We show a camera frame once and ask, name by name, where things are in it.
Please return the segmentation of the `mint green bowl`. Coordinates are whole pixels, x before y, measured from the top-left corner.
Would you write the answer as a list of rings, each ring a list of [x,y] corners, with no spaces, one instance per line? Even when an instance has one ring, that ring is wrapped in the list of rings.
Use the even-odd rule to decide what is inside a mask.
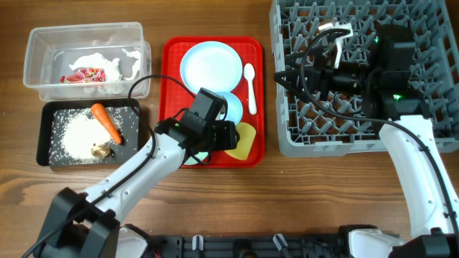
[[[208,156],[208,152],[199,152],[197,153],[196,155],[188,158],[185,162],[184,162],[184,165],[185,166],[192,166],[192,165],[196,165],[200,162],[203,162]]]

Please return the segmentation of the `light blue bowl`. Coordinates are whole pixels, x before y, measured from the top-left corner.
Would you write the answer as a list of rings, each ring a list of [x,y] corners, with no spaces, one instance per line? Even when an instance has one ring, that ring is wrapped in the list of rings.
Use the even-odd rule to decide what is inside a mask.
[[[229,120],[238,125],[243,116],[243,106],[240,99],[231,92],[218,92],[219,96],[227,101],[227,108],[223,107],[219,113],[219,120]]]

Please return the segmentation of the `yellow plastic cup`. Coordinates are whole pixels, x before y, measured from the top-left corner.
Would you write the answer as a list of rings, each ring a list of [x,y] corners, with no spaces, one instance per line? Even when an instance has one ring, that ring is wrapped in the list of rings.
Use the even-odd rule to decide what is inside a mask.
[[[256,130],[248,123],[240,122],[236,126],[240,139],[237,147],[233,150],[226,150],[225,153],[237,160],[245,161],[248,159],[252,144],[255,140]]]

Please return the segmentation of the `brown food scrap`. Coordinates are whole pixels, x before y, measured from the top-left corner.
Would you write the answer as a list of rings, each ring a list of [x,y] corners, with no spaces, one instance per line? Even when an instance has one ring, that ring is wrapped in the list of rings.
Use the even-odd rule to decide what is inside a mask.
[[[94,143],[90,151],[92,156],[99,159],[105,158],[111,154],[111,149],[105,144],[96,145]]]

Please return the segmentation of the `orange carrot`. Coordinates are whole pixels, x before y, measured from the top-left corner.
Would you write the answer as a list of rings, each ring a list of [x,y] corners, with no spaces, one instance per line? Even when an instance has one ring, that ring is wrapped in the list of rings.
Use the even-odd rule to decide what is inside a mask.
[[[95,103],[91,107],[91,112],[95,119],[107,130],[113,141],[118,145],[121,145],[123,143],[121,135],[115,127],[115,124],[112,122],[105,107],[100,103]]]

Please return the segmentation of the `white rice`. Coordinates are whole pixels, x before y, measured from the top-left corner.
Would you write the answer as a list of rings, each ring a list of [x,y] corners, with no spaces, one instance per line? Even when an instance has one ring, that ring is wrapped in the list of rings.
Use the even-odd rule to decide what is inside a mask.
[[[138,152],[138,117],[129,107],[108,107],[107,112],[123,137],[118,145],[94,118],[90,108],[57,110],[53,114],[48,152],[50,166],[124,163]],[[111,154],[96,158],[93,144],[105,144]]]

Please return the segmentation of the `white tissue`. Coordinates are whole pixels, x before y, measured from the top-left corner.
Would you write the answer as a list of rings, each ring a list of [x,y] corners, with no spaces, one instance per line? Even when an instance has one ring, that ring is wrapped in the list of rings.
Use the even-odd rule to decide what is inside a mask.
[[[96,52],[95,54],[85,55],[79,57],[73,64],[69,65],[69,68],[72,70],[72,74],[79,68],[93,67],[100,68],[105,70],[106,81],[99,82],[99,85],[93,86],[83,86],[82,91],[85,94],[101,94],[101,95],[124,95],[126,93],[126,86],[124,86],[122,81],[129,81],[136,79],[137,75],[140,72],[141,67],[141,53],[138,50],[132,52],[127,51],[126,49],[121,49],[127,58],[134,60],[132,65],[132,72],[130,77],[122,75],[120,71],[120,58],[116,57],[113,60],[105,58],[101,53]],[[96,82],[87,82],[87,83],[68,83],[68,84],[89,84]]]

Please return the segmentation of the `red patterned snack wrapper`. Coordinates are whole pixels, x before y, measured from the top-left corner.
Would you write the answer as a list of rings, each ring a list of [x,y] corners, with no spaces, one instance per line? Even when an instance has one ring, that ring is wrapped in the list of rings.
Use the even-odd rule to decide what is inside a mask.
[[[76,69],[72,75],[62,76],[61,83],[87,83],[106,81],[105,70],[100,68],[85,67]]]

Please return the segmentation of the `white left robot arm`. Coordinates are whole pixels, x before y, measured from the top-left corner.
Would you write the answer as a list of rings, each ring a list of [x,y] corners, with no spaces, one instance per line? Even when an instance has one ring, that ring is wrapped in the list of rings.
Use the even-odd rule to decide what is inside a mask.
[[[226,107],[221,95],[202,88],[180,119],[150,128],[147,144],[107,178],[82,193],[62,189],[24,256],[115,257],[120,224],[159,181],[201,152],[236,147],[235,124],[220,117]]]

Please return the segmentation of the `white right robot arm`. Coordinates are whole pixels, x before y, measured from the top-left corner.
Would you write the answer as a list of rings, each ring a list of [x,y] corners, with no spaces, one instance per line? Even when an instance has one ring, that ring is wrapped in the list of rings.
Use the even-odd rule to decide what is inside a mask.
[[[322,106],[330,91],[362,98],[360,121],[369,122],[385,145],[402,186],[412,238],[404,242],[373,226],[339,229],[349,257],[456,257],[458,195],[437,149],[428,104],[409,86],[415,54],[407,27],[378,28],[367,64],[324,57],[329,40],[351,36],[348,24],[321,29],[310,46],[292,54],[275,81],[303,102]]]

